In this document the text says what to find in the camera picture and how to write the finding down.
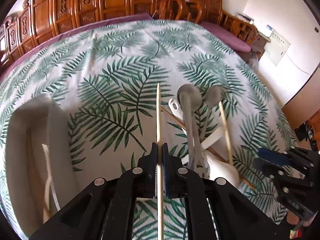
wooden armrest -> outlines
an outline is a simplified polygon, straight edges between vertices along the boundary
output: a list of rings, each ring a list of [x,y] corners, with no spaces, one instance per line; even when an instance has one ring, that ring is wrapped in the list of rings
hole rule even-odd
[[[250,45],[257,37],[257,28],[222,10],[217,25]]]
[[[161,20],[183,20],[187,16],[184,0],[152,0],[151,15]]]
[[[205,17],[205,6],[199,1],[185,0],[185,2],[188,7],[186,20],[200,24]]]

silver screw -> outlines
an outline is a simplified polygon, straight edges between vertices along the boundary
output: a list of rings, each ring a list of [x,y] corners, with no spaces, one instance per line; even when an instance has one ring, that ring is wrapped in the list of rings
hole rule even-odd
[[[133,172],[134,174],[140,174],[140,173],[142,172],[142,169],[141,169],[140,167],[135,167],[135,168],[132,170],[132,172]]]
[[[97,178],[94,180],[95,185],[97,186],[101,186],[102,184],[104,184],[104,179],[103,178]]]
[[[178,172],[179,172],[180,174],[186,174],[186,173],[188,173],[188,170],[187,170],[186,168],[179,168],[179,169],[178,169]]]
[[[225,185],[227,183],[224,178],[217,178],[216,182],[219,185]]]

wire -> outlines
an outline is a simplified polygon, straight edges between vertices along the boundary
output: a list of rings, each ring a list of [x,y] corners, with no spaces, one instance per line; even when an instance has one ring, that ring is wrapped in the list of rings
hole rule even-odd
[[[311,74],[309,74],[309,73],[303,71],[301,68],[299,68],[299,67],[293,62],[293,60],[289,57],[288,53],[286,53],[286,55],[287,55],[287,57],[289,58],[289,60],[292,62],[292,64],[296,66],[296,68],[297,68],[298,70],[300,70],[300,71],[302,71],[303,73],[306,73],[307,75],[311,76]]]

wooden sofa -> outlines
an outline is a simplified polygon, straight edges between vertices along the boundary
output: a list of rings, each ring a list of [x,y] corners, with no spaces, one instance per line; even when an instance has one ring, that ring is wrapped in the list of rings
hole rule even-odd
[[[24,54],[74,28],[114,17],[149,13],[158,19],[206,20],[247,44],[257,29],[222,10],[222,0],[25,0],[0,27],[0,74]]]

spoon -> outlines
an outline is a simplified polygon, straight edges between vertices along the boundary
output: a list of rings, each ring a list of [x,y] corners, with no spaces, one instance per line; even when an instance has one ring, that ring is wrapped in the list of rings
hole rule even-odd
[[[199,109],[202,104],[202,97],[199,89],[191,84],[182,85],[177,92],[178,102],[183,110],[183,119],[187,128],[189,163],[188,168],[195,170],[198,160],[201,160],[201,146],[199,133],[194,119],[194,112]]]
[[[202,127],[201,133],[200,133],[200,139],[203,140],[205,136],[205,132],[207,130],[207,125],[208,125],[208,120],[209,120],[209,115],[211,112],[211,109],[219,104],[221,101],[221,93],[222,90],[219,86],[212,86],[210,87],[206,94],[205,94],[205,102],[207,103],[208,106],[208,112],[207,112],[207,117],[205,118],[204,125]]]

